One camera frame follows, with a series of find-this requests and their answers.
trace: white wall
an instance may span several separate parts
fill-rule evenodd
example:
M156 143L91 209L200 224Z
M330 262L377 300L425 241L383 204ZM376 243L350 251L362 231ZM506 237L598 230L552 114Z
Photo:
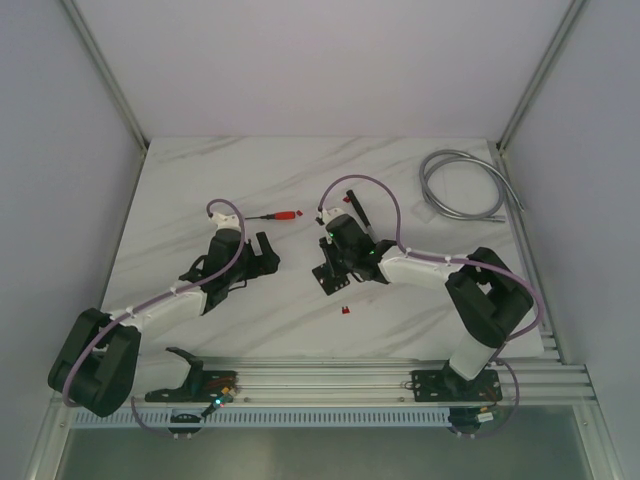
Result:
M48 370L100 300L138 154L58 2L2 2L0 63L0 478L19 480Z
M556 326L640 476L640 2L593 0L509 158Z
M497 140L569 0L77 0L158 135Z

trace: white marble table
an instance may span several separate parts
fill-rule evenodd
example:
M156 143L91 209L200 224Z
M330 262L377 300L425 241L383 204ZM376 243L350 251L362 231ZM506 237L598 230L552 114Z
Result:
M407 246L443 254L471 253L486 246L522 273L509 224L449 220L424 204L418 165L442 148L466 150L491 161L486 142L479 139L156 138L104 307L141 302L186 272L207 252L214 233L204 207L210 199L222 197L235 202L246 216L280 210L302 210L304 215L290 222L248 221L249 236L267 232L281 257L278 273L231 292L211 312L166 333L159 344L207 356L444 360L464 329L448 295L412 286L352 283L327 297L311 273L324 261L318 247L323 232L314 221L318 200L329 183L349 173L372 175L396 193ZM483 210L496 198L491 180L473 165L444 167L431 182L443 199L467 211ZM345 182L327 206L351 211L342 202L350 187L378 235L392 238L392 204L373 184ZM342 314L342 306L351 313ZM523 325L532 318L530 313ZM535 330L508 345L503 355L532 357L542 352Z

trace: red screwdriver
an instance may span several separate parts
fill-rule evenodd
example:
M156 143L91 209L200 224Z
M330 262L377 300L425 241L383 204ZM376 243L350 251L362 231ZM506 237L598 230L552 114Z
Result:
M296 212L276 212L260 217L245 217L245 220L293 220L296 218Z

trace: glass panel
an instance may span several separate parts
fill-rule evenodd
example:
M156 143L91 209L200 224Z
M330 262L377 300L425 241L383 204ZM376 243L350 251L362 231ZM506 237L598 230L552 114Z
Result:
M58 480L591 479L572 409L521 408L496 437L436 428L73 430Z

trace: coiled gray cable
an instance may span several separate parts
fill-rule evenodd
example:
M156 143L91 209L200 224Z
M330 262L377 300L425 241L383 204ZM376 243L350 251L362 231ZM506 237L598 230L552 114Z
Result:
M440 200L431 187L429 187L429 179L434 174L434 172L440 167L444 167L450 163L455 162L467 162L473 163L482 167L491 177L493 183L495 183L496 188L498 189L498 200L496 204L488 209L485 212L481 213L465 213L455 210L448 205L445 205L442 200ZM504 175L502 175L493 165L485 162L484 160L480 160L478 157L475 157L467 152L463 152L461 150L438 150L437 152L433 152L431 155L427 156L422 163L420 164L420 184L422 185L422 196L424 201L431 205L436 212L440 215L453 218L455 220L481 220L485 222L505 222L506 219L502 215L496 215L496 212L500 210L504 200L506 198L506 192L509 192L511 198L513 198L517 207L520 210L524 210L522 202L516 195L516 192L513 190L509 182Z

